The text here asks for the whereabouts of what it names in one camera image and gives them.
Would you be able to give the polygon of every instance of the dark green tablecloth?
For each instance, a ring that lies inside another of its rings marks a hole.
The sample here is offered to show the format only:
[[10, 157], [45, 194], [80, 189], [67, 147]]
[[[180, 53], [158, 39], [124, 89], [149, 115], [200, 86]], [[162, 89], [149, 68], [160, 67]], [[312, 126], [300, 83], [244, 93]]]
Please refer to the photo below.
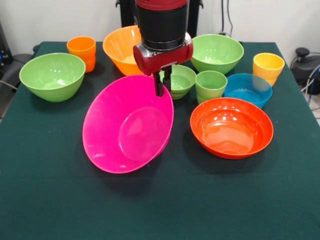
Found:
[[[274, 43], [243, 46], [229, 74], [251, 73], [257, 53], [280, 54]], [[44, 42], [36, 55], [66, 51]], [[174, 102], [164, 152], [128, 175], [94, 167], [82, 144], [88, 107], [119, 77], [98, 43], [96, 68], [70, 100], [19, 87], [0, 124], [0, 240], [320, 239], [320, 128], [287, 66], [264, 108], [274, 138], [263, 152], [225, 160], [201, 147], [193, 88]]]

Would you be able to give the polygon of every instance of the orange bowl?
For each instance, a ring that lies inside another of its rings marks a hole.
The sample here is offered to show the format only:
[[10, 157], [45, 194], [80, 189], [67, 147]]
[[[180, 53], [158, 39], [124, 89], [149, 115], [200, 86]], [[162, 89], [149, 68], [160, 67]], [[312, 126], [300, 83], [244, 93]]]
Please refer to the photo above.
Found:
[[103, 50], [126, 76], [143, 75], [134, 58], [134, 45], [141, 42], [138, 26], [126, 26], [111, 32], [103, 40]]
[[265, 149], [274, 135], [268, 115], [250, 102], [229, 97], [207, 100], [190, 118], [196, 139], [212, 154], [243, 159]]

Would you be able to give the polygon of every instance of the pink plastic bowl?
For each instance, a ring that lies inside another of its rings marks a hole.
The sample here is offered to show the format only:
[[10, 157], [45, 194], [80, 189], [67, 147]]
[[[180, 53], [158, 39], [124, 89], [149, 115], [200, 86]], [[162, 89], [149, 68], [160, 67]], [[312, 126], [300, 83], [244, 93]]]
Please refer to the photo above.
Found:
[[166, 88], [157, 97], [152, 77], [125, 76], [102, 90], [88, 109], [84, 150], [99, 169], [129, 173], [165, 149], [173, 122], [174, 105]]

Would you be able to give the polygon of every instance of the bowl rim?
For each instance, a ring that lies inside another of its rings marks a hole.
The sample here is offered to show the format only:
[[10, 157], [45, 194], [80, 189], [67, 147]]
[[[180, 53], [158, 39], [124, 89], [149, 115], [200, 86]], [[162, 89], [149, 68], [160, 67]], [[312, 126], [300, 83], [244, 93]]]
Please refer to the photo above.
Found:
[[[79, 38], [87, 38], [87, 39], [93, 40], [94, 44], [93, 44], [91, 47], [87, 48], [87, 49], [74, 49], [74, 48], [69, 47], [69, 43], [70, 43], [71, 41], [76, 40], [76, 39], [79, 39]], [[74, 51], [74, 52], [89, 51], [89, 50], [95, 48], [96, 46], [97, 46], [96, 40], [95, 40], [93, 37], [90, 37], [90, 36], [76, 36], [76, 37], [71, 38], [69, 41], [66, 42], [66, 47], [67, 47], [68, 49]]]
[[187, 87], [184, 87], [183, 89], [179, 89], [179, 90], [172, 90], [171, 89], [171, 92], [170, 93], [172, 93], [172, 92], [174, 92], [174, 93], [182, 93], [182, 92], [185, 92], [186, 90], [189, 90], [190, 88], [192, 88], [192, 86], [193, 85], [195, 85], [196, 84], [196, 78], [197, 78], [197, 74], [196, 74], [196, 72], [193, 70], [193, 69], [191, 69], [190, 67], [188, 67], [188, 66], [184, 66], [184, 65], [182, 65], [182, 64], [173, 64], [172, 65], [172, 74], [174, 73], [174, 68], [181, 68], [181, 69], [183, 69], [184, 71], [188, 71], [188, 72], [192, 72], [191, 74], [193, 75], [193, 79], [192, 79], [192, 82], [191, 81], [188, 81], [188, 83], [189, 83], [189, 85], [187, 86]]
[[[27, 83], [22, 79], [21, 74], [22, 74], [23, 70], [25, 69], [25, 67], [26, 67], [28, 64], [32, 63], [32, 62], [35, 61], [35, 60], [38, 60], [38, 59], [41, 59], [41, 58], [45, 58], [45, 57], [48, 57], [48, 56], [54, 56], [54, 55], [68, 55], [68, 56], [72, 56], [72, 57], [75, 58], [75, 59], [80, 60], [80, 62], [83, 64], [83, 71], [82, 71], [81, 75], [80, 75], [75, 81], [73, 81], [73, 82], [70, 82], [70, 83], [68, 83], [68, 84], [66, 84], [66, 85], [63, 85], [63, 86], [59, 86], [59, 87], [55, 87], [55, 88], [50, 88], [50, 89], [43, 89], [43, 88], [31, 86], [31, 85], [27, 84]], [[28, 61], [28, 62], [21, 68], [21, 70], [20, 70], [20, 72], [19, 72], [19, 79], [20, 79], [21, 83], [23, 83], [23, 85], [25, 85], [27, 88], [34, 89], [34, 90], [41, 90], [41, 91], [52, 91], [52, 90], [57, 90], [57, 89], [65, 88], [65, 87], [67, 87], [67, 86], [70, 86], [70, 85], [78, 82], [78, 81], [82, 78], [82, 76], [84, 76], [85, 72], [86, 72], [86, 64], [85, 64], [85, 62], [84, 62], [80, 57], [78, 57], [78, 56], [76, 56], [76, 55], [73, 55], [73, 54], [70, 54], [70, 53], [66, 53], [66, 52], [53, 52], [53, 53], [47, 53], [47, 54], [43, 54], [43, 55], [37, 56], [37, 57], [33, 58], [32, 60]]]
[[[201, 84], [198, 83], [197, 78], [198, 78], [198, 76], [201, 75], [202, 73], [207, 73], [207, 72], [211, 72], [211, 73], [215, 73], [215, 74], [218, 74], [218, 75], [222, 75], [222, 76], [224, 77], [224, 79], [225, 79], [225, 84], [224, 84], [222, 87], [220, 87], [220, 88], [215, 88], [215, 89], [207, 88], [207, 87], [202, 86]], [[227, 85], [228, 85], [228, 78], [226, 77], [226, 75], [222, 74], [222, 73], [219, 72], [219, 71], [205, 70], [205, 71], [199, 72], [199, 73], [196, 75], [195, 84], [197, 84], [199, 87], [201, 87], [202, 89], [205, 89], [205, 90], [222, 90], [222, 89], [224, 89], [224, 88], [227, 87]]]
[[[192, 118], [193, 116], [195, 115], [195, 111], [198, 109], [198, 108], [201, 108], [203, 106], [203, 104], [208, 104], [208, 102], [214, 102], [214, 101], [218, 101], [218, 100], [221, 100], [221, 99], [224, 99], [224, 100], [233, 100], [233, 101], [238, 101], [238, 102], [242, 102], [243, 104], [249, 104], [249, 105], [252, 105], [254, 108], [257, 109], [257, 111], [260, 111], [262, 113], [262, 115], [264, 115], [268, 121], [268, 123], [270, 124], [271, 126], [271, 136], [270, 136], [270, 139], [262, 146], [259, 147], [259, 149], [255, 150], [255, 151], [249, 151], [247, 153], [242, 153], [242, 154], [229, 154], [229, 153], [225, 153], [225, 152], [222, 152], [222, 151], [218, 151], [216, 149], [213, 149], [209, 146], [207, 146], [205, 144], [204, 141], [202, 141], [201, 139], [198, 138], [198, 136], [195, 134], [195, 130], [193, 128], [193, 125], [192, 125]], [[273, 140], [274, 138], [274, 133], [275, 133], [275, 130], [274, 130], [274, 125], [270, 119], [270, 117], [258, 106], [254, 105], [253, 103], [251, 102], [248, 102], [248, 101], [245, 101], [245, 100], [242, 100], [242, 99], [239, 99], [239, 98], [234, 98], [234, 97], [218, 97], [218, 98], [213, 98], [213, 99], [209, 99], [207, 101], [204, 101], [202, 102], [201, 104], [199, 104], [193, 111], [192, 111], [192, 114], [191, 114], [191, 117], [190, 117], [190, 121], [189, 121], [189, 124], [190, 124], [190, 128], [191, 128], [191, 131], [193, 133], [193, 135], [195, 136], [195, 138], [199, 141], [199, 143], [201, 143], [203, 146], [205, 146], [206, 148], [218, 153], [218, 154], [221, 154], [221, 155], [227, 155], [227, 156], [233, 156], [233, 157], [249, 157], [249, 156], [252, 156], [252, 155], [255, 155], [259, 152], [261, 152], [262, 150], [264, 150], [270, 143], [271, 141]]]
[[82, 124], [82, 133], [81, 133], [81, 139], [82, 139], [82, 145], [83, 145], [83, 148], [84, 148], [84, 151], [85, 151], [85, 154], [86, 156], [88, 157], [88, 159], [90, 160], [90, 162], [95, 165], [98, 169], [102, 170], [102, 171], [105, 171], [107, 173], [111, 173], [111, 174], [128, 174], [128, 173], [132, 173], [136, 170], [139, 170], [141, 168], [143, 168], [144, 166], [146, 166], [147, 164], [149, 164], [152, 160], [154, 160], [157, 156], [159, 156], [161, 154], [161, 152], [164, 150], [164, 148], [166, 147], [166, 145], [168, 144], [169, 140], [170, 140], [170, 136], [171, 136], [171, 132], [172, 132], [172, 129], [173, 129], [173, 125], [174, 125], [174, 116], [175, 116], [175, 107], [174, 107], [174, 102], [173, 102], [173, 99], [170, 95], [170, 92], [168, 91], [168, 89], [166, 87], [164, 87], [164, 92], [166, 94], [168, 94], [169, 96], [169, 99], [171, 99], [170, 101], [170, 108], [171, 108], [171, 118], [170, 118], [170, 121], [169, 121], [169, 125], [170, 125], [170, 130], [168, 131], [167, 133], [167, 136], [165, 138], [165, 141], [161, 144], [161, 146], [159, 146], [157, 152], [152, 156], [150, 157], [150, 159], [146, 162], [144, 162], [143, 164], [137, 166], [137, 167], [134, 167], [130, 170], [126, 170], [126, 171], [112, 171], [110, 169], [107, 169], [105, 167], [101, 167], [99, 165], [97, 165], [93, 160], [92, 158], [89, 157], [89, 154], [88, 154], [88, 147], [87, 147], [87, 144], [85, 144], [87, 141], [85, 140], [85, 125], [86, 125], [86, 122], [88, 121], [88, 118], [87, 116], [89, 115], [90, 111], [92, 110], [92, 108], [94, 107], [94, 103], [97, 101], [98, 97], [100, 97], [102, 94], [104, 94], [104, 92], [107, 91], [107, 89], [110, 87], [110, 86], [113, 86], [115, 85], [118, 81], [125, 81], [125, 79], [127, 78], [135, 78], [135, 77], [139, 77], [139, 78], [150, 78], [152, 79], [153, 81], [153, 77], [151, 76], [147, 76], [147, 75], [129, 75], [129, 76], [123, 76], [119, 79], [116, 79], [115, 81], [113, 81], [112, 83], [110, 83], [109, 85], [107, 85], [104, 89], [102, 89], [102, 91], [99, 92], [99, 94], [97, 96], [94, 97], [93, 101], [91, 102], [89, 108], [87, 109], [87, 112], [85, 113], [85, 116], [84, 116], [84, 120], [83, 120], [83, 124]]
[[262, 77], [253, 75], [253, 74], [251, 74], [251, 73], [235, 73], [235, 74], [232, 74], [232, 75], [230, 75], [230, 76], [227, 77], [228, 83], [229, 83], [229, 80], [230, 80], [229, 78], [235, 77], [235, 76], [238, 76], [238, 75], [255, 77], [255, 78], [259, 79], [261, 82], [265, 82], [265, 83], [267, 83], [267, 84], [270, 86], [270, 88], [268, 89], [269, 96], [268, 96], [266, 99], [264, 99], [264, 100], [262, 100], [262, 101], [250, 101], [249, 103], [252, 103], [252, 104], [262, 103], [262, 102], [268, 101], [268, 100], [272, 97], [272, 94], [274, 93], [274, 91], [273, 91], [272, 86], [270, 85], [270, 83], [267, 82], [266, 80], [264, 80]]
[[201, 62], [201, 63], [203, 63], [203, 64], [224, 66], [224, 65], [228, 65], [228, 64], [234, 64], [234, 63], [240, 61], [240, 59], [241, 59], [241, 58], [244, 56], [244, 54], [245, 54], [244, 46], [242, 46], [242, 44], [241, 44], [239, 41], [237, 41], [237, 40], [235, 40], [234, 38], [229, 37], [229, 36], [224, 36], [224, 35], [220, 35], [220, 34], [209, 33], [209, 34], [203, 34], [203, 35], [195, 36], [195, 37], [192, 39], [192, 42], [193, 42], [195, 39], [199, 39], [199, 38], [205, 37], [205, 36], [215, 36], [215, 37], [218, 37], [218, 38], [228, 38], [228, 39], [231, 39], [232, 41], [234, 41], [235, 43], [237, 43], [237, 44], [241, 47], [241, 50], [242, 50], [241, 56], [238, 57], [236, 60], [230, 61], [230, 62], [214, 63], [214, 64], [213, 64], [213, 63], [208, 63], [208, 62], [205, 62], [205, 61], [203, 61], [203, 60], [200, 60], [200, 59], [194, 57], [194, 53], [195, 53], [194, 48], [195, 48], [195, 47], [194, 47], [194, 44], [193, 44], [193, 54], [192, 54], [192, 57], [191, 57], [192, 59], [197, 60], [197, 61], [199, 61], [199, 62]]
[[[107, 54], [107, 56], [108, 56], [109, 58], [111, 58], [112, 60], [115, 60], [115, 61], [121, 62], [121, 63], [123, 62], [122, 60], [120, 60], [120, 59], [118, 59], [118, 58], [115, 58], [115, 57], [111, 56], [111, 55], [108, 53], [108, 51], [107, 51], [106, 48], [105, 48], [105, 42], [107, 41], [107, 39], [108, 39], [112, 34], [114, 34], [114, 33], [116, 33], [116, 32], [119, 32], [119, 31], [121, 31], [122, 29], [139, 29], [139, 27], [138, 27], [138, 25], [130, 25], [130, 26], [120, 27], [120, 28], [118, 28], [118, 29], [110, 32], [110, 33], [104, 38], [104, 40], [103, 40], [103, 42], [102, 42], [102, 48], [103, 48], [104, 53]], [[129, 63], [129, 62], [126, 62], [125, 64], [132, 65], [132, 66], [137, 65], [136, 63]]]
[[[280, 60], [281, 60], [281, 66], [280, 66], [280, 67], [277, 67], [277, 68], [268, 68], [268, 67], [261, 66], [261, 64], [257, 63], [257, 61], [256, 61], [256, 58], [259, 57], [260, 55], [271, 55], [271, 56], [273, 56], [273, 57], [276, 57], [277, 59], [280, 59]], [[277, 54], [274, 54], [274, 53], [271, 53], [271, 52], [260, 52], [260, 53], [258, 53], [258, 54], [256, 54], [256, 55], [254, 55], [254, 57], [253, 57], [253, 62], [254, 62], [254, 64], [256, 64], [259, 68], [262, 68], [262, 69], [265, 69], [265, 70], [269, 70], [269, 71], [270, 71], [270, 70], [271, 70], [271, 71], [278, 71], [278, 70], [280, 70], [280, 69], [283, 69], [283, 68], [285, 67], [285, 65], [286, 65], [285, 60], [284, 60], [281, 56], [279, 56], [279, 55], [277, 55]]]

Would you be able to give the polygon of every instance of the green cup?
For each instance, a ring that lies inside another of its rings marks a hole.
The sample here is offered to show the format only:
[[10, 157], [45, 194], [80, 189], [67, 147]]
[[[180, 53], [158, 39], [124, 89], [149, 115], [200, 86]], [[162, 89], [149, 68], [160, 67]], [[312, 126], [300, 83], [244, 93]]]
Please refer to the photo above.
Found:
[[195, 78], [196, 100], [198, 104], [209, 99], [221, 98], [228, 79], [218, 71], [202, 71]]
[[[164, 72], [160, 72], [161, 81], [164, 78]], [[172, 65], [171, 74], [171, 92], [172, 99], [181, 99], [196, 83], [196, 73], [191, 68], [183, 65]]]

